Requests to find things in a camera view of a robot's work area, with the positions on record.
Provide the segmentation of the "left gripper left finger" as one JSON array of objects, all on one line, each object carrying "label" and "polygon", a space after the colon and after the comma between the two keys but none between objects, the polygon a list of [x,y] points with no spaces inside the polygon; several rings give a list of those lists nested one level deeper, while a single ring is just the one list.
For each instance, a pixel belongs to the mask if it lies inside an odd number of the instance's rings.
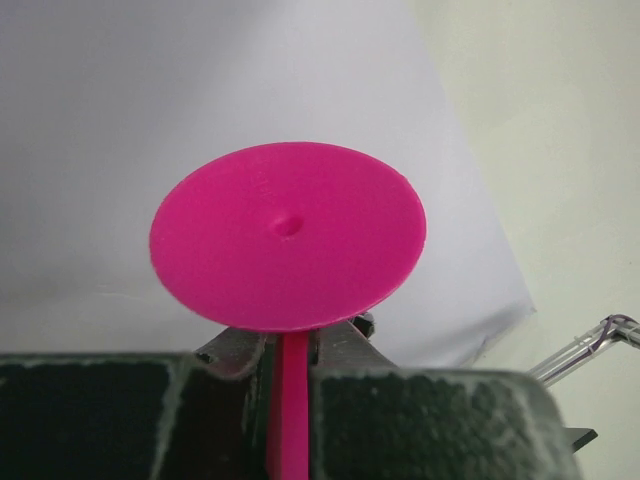
[{"label": "left gripper left finger", "polygon": [[196,351],[5,354],[5,479],[259,479],[251,409],[265,340]]}]

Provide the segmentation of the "pink wine glass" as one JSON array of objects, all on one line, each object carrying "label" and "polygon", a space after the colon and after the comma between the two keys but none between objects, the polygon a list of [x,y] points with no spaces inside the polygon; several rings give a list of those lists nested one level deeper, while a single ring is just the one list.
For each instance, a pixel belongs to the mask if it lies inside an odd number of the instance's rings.
[{"label": "pink wine glass", "polygon": [[426,236],[423,206],[405,177],[323,143],[233,152],[188,175],[162,201],[149,248],[163,286],[204,318],[277,337],[271,478],[309,475],[311,332],[394,293]]}]

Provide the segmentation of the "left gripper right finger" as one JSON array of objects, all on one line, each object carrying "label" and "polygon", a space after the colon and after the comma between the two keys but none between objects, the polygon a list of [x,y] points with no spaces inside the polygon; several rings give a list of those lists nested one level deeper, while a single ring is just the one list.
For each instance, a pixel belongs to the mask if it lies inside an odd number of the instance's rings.
[{"label": "left gripper right finger", "polygon": [[400,367],[349,321],[314,347],[314,479],[577,479],[574,455],[597,436],[566,427],[522,373]]}]

